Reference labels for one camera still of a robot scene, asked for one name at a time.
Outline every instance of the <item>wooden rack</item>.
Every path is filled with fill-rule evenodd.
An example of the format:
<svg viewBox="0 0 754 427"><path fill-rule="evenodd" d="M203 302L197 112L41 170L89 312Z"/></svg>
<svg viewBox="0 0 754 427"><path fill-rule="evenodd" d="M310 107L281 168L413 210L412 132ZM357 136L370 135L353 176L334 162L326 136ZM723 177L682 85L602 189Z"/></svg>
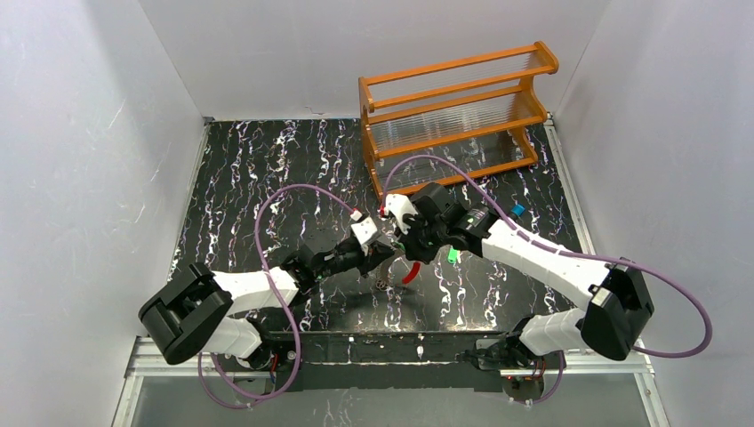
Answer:
<svg viewBox="0 0 754 427"><path fill-rule="evenodd" d="M503 160L492 165L466 165L464 172L472 178L535 164L537 154L525 127L544 122L547 111L534 95L533 78L553 74L557 68L555 55L543 42L536 42L377 77L360 77L364 160L377 194L382 196L383 180L392 165L438 146L469 157L464 151L469 144L476 152L482 142L488 150L505 151L508 141L505 156L486 156ZM384 112L375 115L376 110ZM434 154L443 155L442 150ZM464 162L458 163L463 170ZM433 167L425 173L409 172L386 190L411 194L431 181L449 185L463 178L447 171L438 174Z"/></svg>

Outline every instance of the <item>marble tabletop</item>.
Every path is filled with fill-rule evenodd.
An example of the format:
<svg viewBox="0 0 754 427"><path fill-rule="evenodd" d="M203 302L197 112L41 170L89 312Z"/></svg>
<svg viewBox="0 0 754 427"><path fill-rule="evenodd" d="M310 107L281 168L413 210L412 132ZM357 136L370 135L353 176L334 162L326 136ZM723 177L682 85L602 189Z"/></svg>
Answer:
<svg viewBox="0 0 754 427"><path fill-rule="evenodd" d="M504 210L516 203L527 209L521 225L579 250L544 128L536 125L527 132L539 164L479 182ZM461 155L467 164L477 153ZM273 192L298 182L330 190L368 212L390 235L390 223L376 214L379 202L362 158L358 120L214 122L171 276L192 262L204 262L216 271L260 270L254 219ZM451 190L467 204L481 199L466 184ZM278 265L306 240L332 247L349 233L349 217L343 209L310 190L288 193L261 214L261 243L270 266ZM435 262L422 265L417 279L402 286L400 278L410 265L405 260L393 264L393 286L377 286L375 274L361 278L354 270L326 279L305 304L294 308L299 327L348 332L505 331L523 316L571 307L566 298L532 278L470 253L462 252L458 262L450 264L444 248ZM280 309L252 315L270 330L290 329Z"/></svg>

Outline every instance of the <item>green object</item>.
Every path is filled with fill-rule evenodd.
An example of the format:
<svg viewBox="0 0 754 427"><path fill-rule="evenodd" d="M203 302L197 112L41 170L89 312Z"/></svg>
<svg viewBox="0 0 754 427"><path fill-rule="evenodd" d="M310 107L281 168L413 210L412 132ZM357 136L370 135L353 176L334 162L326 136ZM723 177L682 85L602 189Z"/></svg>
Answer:
<svg viewBox="0 0 754 427"><path fill-rule="evenodd" d="M456 261L458 261L458 249L451 246L450 251L448 251L448 262L455 264Z"/></svg>

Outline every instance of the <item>white wall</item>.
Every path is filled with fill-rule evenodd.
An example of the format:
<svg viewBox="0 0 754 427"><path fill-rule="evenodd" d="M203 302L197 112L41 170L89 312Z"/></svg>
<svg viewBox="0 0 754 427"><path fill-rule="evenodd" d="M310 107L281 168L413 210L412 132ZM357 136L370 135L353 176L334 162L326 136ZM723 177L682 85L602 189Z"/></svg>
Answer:
<svg viewBox="0 0 754 427"><path fill-rule="evenodd" d="M543 40L554 110L608 0L140 0L188 92L216 118L357 117L360 76Z"/></svg>
<svg viewBox="0 0 754 427"><path fill-rule="evenodd" d="M754 416L752 110L752 2L614 0L556 112L598 251L667 271L712 316L706 352L654 360L674 425ZM647 345L697 344L691 305L650 286Z"/></svg>
<svg viewBox="0 0 754 427"><path fill-rule="evenodd" d="M3 2L0 64L0 424L109 425L203 122L135 0Z"/></svg>

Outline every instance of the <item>orange wooden frame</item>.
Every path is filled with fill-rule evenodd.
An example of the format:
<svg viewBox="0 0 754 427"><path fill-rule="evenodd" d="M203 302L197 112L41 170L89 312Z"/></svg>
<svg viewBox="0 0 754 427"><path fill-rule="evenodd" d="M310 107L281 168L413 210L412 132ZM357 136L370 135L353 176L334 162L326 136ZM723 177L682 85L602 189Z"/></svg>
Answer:
<svg viewBox="0 0 754 427"><path fill-rule="evenodd" d="M396 80L416 78L425 76L431 73L437 73L454 68L467 67L469 65L479 64L492 60L502 60L518 55L531 55L539 60L538 64L534 64L531 68L523 70L501 74L494 77L486 77L481 79L469 80L460 84L448 85L445 87L435 88L426 91L420 91L417 93L408 93L400 95L386 100L375 100L370 91L370 86L381 85ZM557 58L549 50L547 45L543 42L536 42L528 46L521 46L515 49L508 49L505 51L491 52L460 60L450 60L448 62L442 62L435 65L428 65L425 67L412 68L404 71L398 71L395 73L389 73L377 77L360 77L358 79L358 93L359 104L361 109L361 131L362 142L364 149L364 160L367 168L369 168L370 175L372 177L374 190L380 197L382 196L382 187L379 180L379 176L375 169L375 162L385 157L397 156L406 154L418 149L426 149L429 147L436 147L439 145L454 143L457 141L467 140L489 133L498 132L510 132L513 136L516 144L521 148L525 157L513 162L508 162L501 165L494 165L479 169L476 171L465 171L472 178L478 178L488 174L499 173L515 169L522 166L533 165L537 162L537 154L532 149L524 128L528 125L542 123L547 119L547 110L537 100L533 90L533 78L540 74L553 74L557 72L559 64ZM517 85L511 87L505 87L502 89L494 89L485 93L475 93L472 95L459 96L449 101L439 101L430 103L427 105L421 105L419 107L412 107L407 109L401 109L398 111L392 111L389 113L383 113L374 115L378 109L386 109L390 107L396 107L403 104L408 104L416 101L423 101L438 96L462 94L464 91L484 88L485 86L498 85L505 82L511 82L518 80ZM406 144L399 144L397 147L391 147L385 150L378 150L378 144L374 140L372 134L371 125L379 123L385 123L399 118L411 117L427 113L430 111L437 111L439 109L448 109L459 105L470 104L472 102L490 100L493 98L499 98L503 96L514 95L514 108L515 111L528 111L530 115L527 117L512 117L510 121L499 123L497 125L488 125L486 127L480 127L470 131L456 133L453 135L443 136L441 138L435 138L426 141L411 142ZM440 184L450 185L463 181L460 175L455 175L448 178L437 180ZM421 187L426 185L427 182L419 183L411 187L405 187L402 189L394 189L391 192L400 194L411 194L418 191Z"/></svg>

